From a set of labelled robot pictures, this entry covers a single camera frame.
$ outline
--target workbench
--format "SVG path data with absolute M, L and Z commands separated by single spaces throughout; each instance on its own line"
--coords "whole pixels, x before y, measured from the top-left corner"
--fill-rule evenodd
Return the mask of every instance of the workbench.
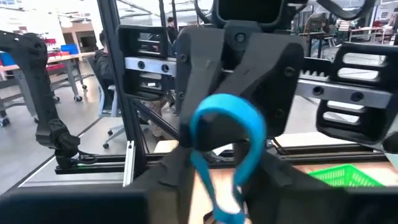
M 110 120 L 102 119 L 100 123 L 103 125 L 114 125 Z M 86 136 L 82 136 L 82 144 L 86 142 Z M 350 142 L 332 139 L 320 133 L 302 133 L 302 134 L 284 134 L 277 138 L 281 145 L 289 146 L 310 146 L 310 145 L 328 145 L 328 144 L 348 144 Z M 170 152 L 178 145 L 178 141 L 160 141 L 155 148 L 155 153 Z M 72 174 L 72 175 L 56 175 L 54 168 L 57 165 L 55 159 L 52 158 L 45 162 L 44 166 L 36 170 L 25 181 L 19 184 L 19 187 L 39 187 L 52 185 L 96 185 L 96 184 L 120 184 L 124 182 L 125 174 L 123 173 L 107 173 L 107 174 Z M 295 166 L 303 172 L 325 169 L 339 164 L 321 164 L 321 165 L 305 165 Z M 391 166 L 389 162 L 370 162 L 353 164 L 363 172 L 378 180 L 380 183 L 390 186 L 398 185 L 398 172 Z M 231 176 L 233 169 L 215 169 L 211 170 L 211 176 L 218 195 L 220 206 L 230 212 L 234 211 L 233 199 L 230 196 Z M 211 211 L 211 203 L 207 193 L 201 183 L 199 176 L 195 175 L 195 183 L 192 194 L 191 214 L 189 224 L 202 224 L 203 216 Z
M 66 81 L 65 79 L 53 82 L 51 84 L 52 92 L 54 92 L 55 90 L 62 88 L 62 87 L 71 87 L 73 94 L 74 94 L 73 98 L 75 99 L 75 101 L 81 101 L 82 97 L 79 95 L 79 92 L 77 90 L 76 81 L 80 81 L 83 89 L 86 89 L 86 86 L 83 84 L 83 79 L 92 76 L 92 74 L 83 76 L 80 72 L 79 65 L 77 64 L 77 66 L 76 66 L 77 74 L 74 75 L 73 74 L 73 66 L 76 63 L 75 62 L 76 59 L 81 58 L 81 57 L 91 56 L 91 55 L 94 55 L 94 52 L 81 53 L 81 54 L 76 54 L 76 55 L 64 55 L 64 56 L 50 57 L 47 63 L 55 63 L 55 62 L 63 63 L 66 68 L 66 72 L 67 72 L 67 76 L 68 76 L 68 78 L 67 78 L 68 84 L 64 84 Z M 3 99 L 0 98 L 0 126 L 6 126 L 7 124 L 9 124 L 9 119 L 7 117 L 6 109 L 13 107 L 13 106 L 26 105 L 30 115 L 33 118 L 36 118 L 36 110 L 34 108 L 33 100 L 30 95 L 29 86 L 26 82 L 24 73 L 18 67 L 18 65 L 9 65 L 9 66 L 4 66 L 4 67 L 0 66 L 0 72 L 8 72 L 8 71 L 13 72 L 14 78 L 9 79 L 9 80 L 5 80 L 2 78 L 2 80 L 0 81 L 0 89 L 17 85 L 17 86 L 19 86 L 21 93 L 12 95 L 12 96 L 9 96 L 9 97 L 3 98 Z M 16 99 L 18 99 L 20 97 L 23 98 L 23 101 L 15 101 Z M 53 95 L 53 97 L 56 101 L 59 101 L 58 97 L 56 97 L 55 95 Z

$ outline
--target table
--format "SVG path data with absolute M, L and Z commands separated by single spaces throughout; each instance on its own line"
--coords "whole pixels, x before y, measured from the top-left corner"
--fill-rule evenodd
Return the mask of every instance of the table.
M 379 30 L 383 30 L 382 27 L 362 27 L 359 29 L 352 29 L 349 31 L 349 37 L 348 37 L 348 42 L 351 42 L 351 38 L 352 37 L 364 37 L 364 36 L 371 36 L 371 42 L 374 42 L 374 39 L 376 38 L 376 34 L 375 32 L 370 32 L 367 34 L 358 34 L 358 35 L 353 35 L 354 32 L 360 32 L 360 31 L 379 31 Z
M 161 141 L 156 145 L 155 152 L 171 151 L 177 145 L 177 141 Z M 340 164 L 304 165 L 295 167 L 303 172 L 311 172 L 337 165 Z M 393 168 L 390 162 L 370 162 L 353 165 L 384 185 L 398 185 L 398 171 Z M 231 196 L 232 192 L 230 191 L 233 171 L 234 169 L 214 169 L 210 171 L 215 190 L 217 191 L 217 200 L 220 203 L 220 207 L 229 212 L 237 212 L 238 209 L 237 205 L 233 202 Z M 200 177 L 195 174 L 189 224 L 202 224 L 203 216 L 211 210 L 211 201 Z
M 319 45 L 318 45 L 318 55 L 317 58 L 321 58 L 322 54 L 322 44 L 323 40 L 325 37 L 333 37 L 334 34 L 325 34 L 324 32 L 309 32 L 309 33 L 302 33 L 298 34 L 301 36 L 308 36 L 308 50 L 307 50 L 307 56 L 311 57 L 311 46 L 312 46 L 312 39 L 318 39 L 319 40 Z
M 76 81 L 79 80 L 83 89 L 86 89 L 86 86 L 83 84 L 83 79 L 87 78 L 92 75 L 85 75 L 84 77 L 81 75 L 80 68 L 78 66 L 77 69 L 77 75 L 74 76 L 73 74 L 73 63 L 76 58 L 80 57 L 87 57 L 94 55 L 94 52 L 88 52 L 88 53 L 81 53 L 81 54 L 76 54 L 76 55 L 64 55 L 64 56 L 56 56 L 56 57 L 50 57 L 47 63 L 54 63 L 54 62 L 61 62 L 65 65 L 65 68 L 67 70 L 67 75 L 68 75 L 68 82 L 69 84 L 62 84 L 65 82 L 65 80 L 59 80 L 57 82 L 54 82 L 51 84 L 52 90 L 55 91 L 59 88 L 62 87 L 71 87 L 73 94 L 74 94 L 74 99 L 75 101 L 81 101 L 82 97 L 79 96 L 79 92 L 76 87 Z M 20 94 L 16 94 L 14 96 L 7 97 L 5 99 L 0 98 L 0 126 L 6 126 L 9 124 L 9 119 L 7 117 L 6 109 L 13 107 L 13 106 L 21 106 L 21 105 L 26 105 L 30 115 L 34 118 L 36 116 L 36 110 L 34 108 L 33 104 L 33 99 L 30 95 L 29 91 L 29 86 L 26 82 L 24 73 L 22 72 L 21 69 L 19 69 L 18 65 L 10 65 L 10 66 L 5 66 L 5 67 L 0 67 L 0 72 L 6 72 L 6 71 L 12 71 L 14 74 L 14 79 L 10 80 L 3 80 L 0 82 L 0 89 L 7 88 L 10 86 L 18 85 L 19 88 L 21 89 Z M 20 102 L 14 102 L 14 100 L 23 97 L 23 101 Z

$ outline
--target wooden board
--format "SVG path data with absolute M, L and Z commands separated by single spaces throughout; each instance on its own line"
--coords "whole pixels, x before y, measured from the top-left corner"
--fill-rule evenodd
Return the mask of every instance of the wooden board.
M 352 29 L 350 32 L 358 32 L 358 31 L 371 31 L 371 30 L 383 30 L 382 27 L 362 27 L 359 29 Z
M 71 60 L 74 58 L 87 57 L 87 56 L 91 56 L 94 54 L 95 54 L 94 52 L 87 52 L 87 53 L 80 53 L 80 54 L 75 54 L 75 55 L 49 57 L 49 60 L 47 63 L 61 62 L 64 60 Z M 17 69 L 19 69 L 18 65 L 0 66 L 0 72 L 12 71 L 12 70 L 17 70 Z
M 170 152 L 176 146 L 178 146 L 178 141 L 161 141 L 156 145 L 155 152 Z M 302 172 L 311 172 L 337 165 L 339 164 L 302 165 L 295 167 Z M 389 162 L 369 162 L 353 165 L 386 186 L 398 185 L 398 171 Z M 234 202 L 231 191 L 233 171 L 233 169 L 214 169 L 210 171 L 216 190 L 217 201 L 220 207 L 227 212 L 237 212 L 239 210 L 239 207 Z M 202 224 L 203 216 L 212 210 L 212 205 L 200 177 L 195 174 L 194 178 L 189 224 Z

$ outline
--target caster wheel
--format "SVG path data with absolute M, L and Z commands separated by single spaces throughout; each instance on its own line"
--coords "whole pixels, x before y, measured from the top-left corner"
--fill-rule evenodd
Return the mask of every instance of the caster wheel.
M 55 96 L 54 98 L 54 102 L 56 102 L 56 103 L 58 103 L 61 99 L 59 98 L 59 97 L 57 97 L 57 96 Z
M 3 118 L 0 122 L 0 126 L 5 127 L 10 124 L 10 120 L 8 118 Z
M 83 98 L 82 98 L 81 96 L 74 96 L 73 99 L 74 99 L 76 102 L 80 102 Z

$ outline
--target floor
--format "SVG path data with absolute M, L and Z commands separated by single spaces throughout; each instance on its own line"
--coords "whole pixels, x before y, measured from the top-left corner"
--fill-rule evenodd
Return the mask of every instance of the floor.
M 361 63 L 378 63 L 378 57 L 369 57 L 366 55 L 352 55 L 348 58 L 350 62 Z M 89 74 L 92 71 L 87 64 L 81 65 L 82 73 Z M 344 74 L 346 76 L 372 77 L 374 74 L 367 71 L 353 71 L 348 70 Z M 98 84 L 95 77 L 90 77 L 84 80 L 88 89 L 83 91 L 78 84 L 78 90 L 83 97 L 82 102 L 75 102 L 73 100 L 73 93 L 71 88 L 61 88 L 55 92 L 60 97 L 61 102 L 57 105 L 57 110 L 62 121 L 68 126 L 72 134 L 78 134 L 87 126 L 98 118 Z M 18 88 L 8 88 L 0 90 L 2 97 L 7 96 L 11 92 L 19 91 Z M 311 142 L 314 138 L 314 133 L 317 133 L 315 128 L 315 115 L 317 110 L 316 99 L 306 100 L 300 96 L 296 96 L 290 118 L 285 130 L 283 139 L 295 139 L 294 142 L 287 142 L 288 145 L 306 144 L 304 141 Z M 174 117 L 165 106 L 162 110 L 164 119 L 171 125 L 178 124 L 178 117 Z M 26 107 L 17 106 L 7 110 L 11 125 L 0 128 L 0 194 L 12 187 L 29 172 L 35 169 L 44 160 L 49 158 L 53 151 L 40 146 L 35 141 L 36 124 L 30 117 Z M 82 151 L 97 153 L 97 154 L 123 154 L 126 150 L 126 137 L 121 135 L 109 143 L 109 149 L 103 149 L 103 140 L 107 138 L 107 130 L 110 127 L 122 124 L 121 118 L 103 118 L 85 134 L 81 136 L 80 149 Z M 297 134 L 307 133 L 308 137 L 297 137 Z M 146 131 L 146 139 L 149 149 L 155 148 L 155 141 L 151 139 L 148 131 Z M 340 144 L 345 143 L 336 139 L 325 140 L 326 144 Z M 49 162 L 49 165 L 43 168 L 37 175 L 29 180 L 29 185 L 42 185 L 44 182 L 52 184 L 65 184 L 66 181 L 85 181 L 96 182 L 106 179 L 108 182 L 119 182 L 122 174 L 90 174 L 90 175 L 55 175 L 53 168 L 55 161 Z

